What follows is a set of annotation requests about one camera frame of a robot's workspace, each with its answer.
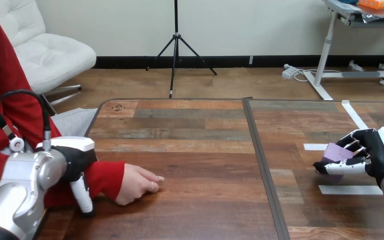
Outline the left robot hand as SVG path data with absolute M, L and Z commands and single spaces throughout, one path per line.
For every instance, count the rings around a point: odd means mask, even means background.
M 62 162 L 63 171 L 60 180 L 68 182 L 73 196 L 83 214 L 87 217 L 95 215 L 85 171 L 97 162 L 95 142 L 84 136 L 60 136 L 50 141 L 50 149 L 44 143 L 38 143 L 35 151 L 49 153 Z

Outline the person's hand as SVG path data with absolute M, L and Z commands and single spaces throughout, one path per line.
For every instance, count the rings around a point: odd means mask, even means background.
M 163 176 L 156 175 L 140 166 L 126 163 L 122 184 L 115 198 L 115 203 L 126 206 L 145 194 L 156 193 L 160 189 L 159 184 L 164 181 Z

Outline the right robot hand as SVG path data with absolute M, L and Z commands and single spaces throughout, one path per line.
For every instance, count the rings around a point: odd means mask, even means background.
M 322 175 L 366 173 L 378 186 L 384 179 L 384 126 L 379 129 L 356 129 L 342 137 L 336 145 L 354 153 L 345 162 L 317 161 L 313 166 Z

